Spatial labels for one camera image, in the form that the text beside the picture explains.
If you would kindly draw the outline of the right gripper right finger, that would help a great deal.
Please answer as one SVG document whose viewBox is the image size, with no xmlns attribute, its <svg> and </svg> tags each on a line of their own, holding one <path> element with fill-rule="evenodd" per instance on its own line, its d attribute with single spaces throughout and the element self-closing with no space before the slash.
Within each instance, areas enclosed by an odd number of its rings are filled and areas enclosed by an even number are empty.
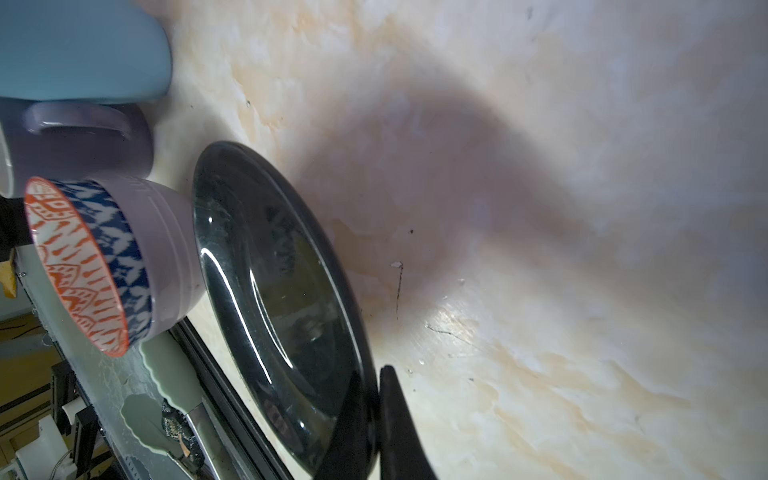
<svg viewBox="0 0 768 480">
<path fill-rule="evenodd" d="M 379 397 L 380 479 L 437 480 L 391 365 L 380 371 Z"/>
</svg>

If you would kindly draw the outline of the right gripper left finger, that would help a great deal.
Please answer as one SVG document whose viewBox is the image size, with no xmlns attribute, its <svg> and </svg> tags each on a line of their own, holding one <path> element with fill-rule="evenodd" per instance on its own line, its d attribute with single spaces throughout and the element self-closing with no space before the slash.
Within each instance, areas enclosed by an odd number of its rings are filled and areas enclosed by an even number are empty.
<svg viewBox="0 0 768 480">
<path fill-rule="evenodd" d="M 375 441 L 374 410 L 361 376 L 353 373 L 315 480 L 367 479 Z"/>
</svg>

